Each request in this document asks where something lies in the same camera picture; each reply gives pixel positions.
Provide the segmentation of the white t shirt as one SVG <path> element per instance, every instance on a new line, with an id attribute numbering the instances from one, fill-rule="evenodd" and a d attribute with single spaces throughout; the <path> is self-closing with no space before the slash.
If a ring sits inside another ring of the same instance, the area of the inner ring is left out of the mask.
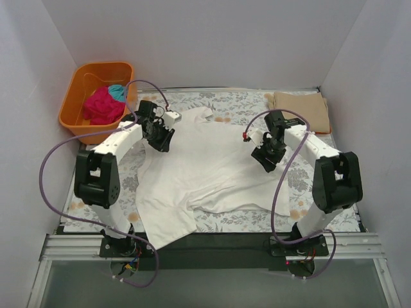
<path id="1" fill-rule="evenodd" d="M 137 171 L 136 207 L 155 249 L 194 232 L 194 211 L 271 210 L 284 167 L 267 173 L 243 142 L 244 127 L 211 120 L 207 107 L 182 113 L 170 150 L 143 142 L 145 160 Z"/>

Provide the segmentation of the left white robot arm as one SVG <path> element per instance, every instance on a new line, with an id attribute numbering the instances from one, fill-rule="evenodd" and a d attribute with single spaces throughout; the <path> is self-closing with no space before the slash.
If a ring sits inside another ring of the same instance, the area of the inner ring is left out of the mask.
<path id="1" fill-rule="evenodd" d="M 92 150 L 82 150 L 76 158 L 74 195 L 96 213 L 104 224 L 102 234 L 110 248 L 124 257 L 131 256 L 137 248 L 130 237 L 133 228 L 116 204 L 120 192 L 118 163 L 132 146 L 145 139 L 155 150 L 167 153 L 175 130 L 173 125 L 182 116 L 175 111 L 165 111 L 157 116 L 158 105 L 142 100 L 135 114 L 124 116 L 118 131 L 110 134 Z"/>

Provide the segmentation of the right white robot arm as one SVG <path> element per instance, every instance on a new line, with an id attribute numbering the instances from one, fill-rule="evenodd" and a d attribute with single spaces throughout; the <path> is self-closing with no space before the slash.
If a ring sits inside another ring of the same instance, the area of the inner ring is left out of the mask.
<path id="1" fill-rule="evenodd" d="M 282 161 L 287 148 L 293 150 L 275 189 L 273 205 L 277 204 L 283 180 L 297 155 L 313 168 L 313 203 L 307 215 L 294 224 L 288 238 L 281 239 L 276 232 L 272 234 L 276 244 L 305 255 L 314 247 L 314 239 L 328 231 L 327 226 L 337 215 L 362 200 L 360 164 L 352 151 L 341 152 L 319 139 L 306 118 L 294 113 L 292 119 L 285 119 L 285 112 L 284 109 L 262 112 L 267 130 L 247 125 L 242 138 L 254 143 L 251 155 L 267 173 Z"/>

